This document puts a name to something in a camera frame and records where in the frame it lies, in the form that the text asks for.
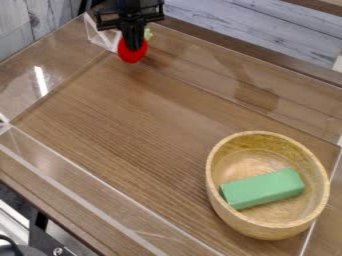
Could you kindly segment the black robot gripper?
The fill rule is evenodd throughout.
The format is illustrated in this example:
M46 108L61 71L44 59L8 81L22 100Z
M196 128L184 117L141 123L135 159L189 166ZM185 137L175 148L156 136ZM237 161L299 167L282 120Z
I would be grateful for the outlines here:
M164 19L163 9L164 0L106 0L93 11L96 28L98 31L121 28L125 46L136 51L143 46L144 24Z

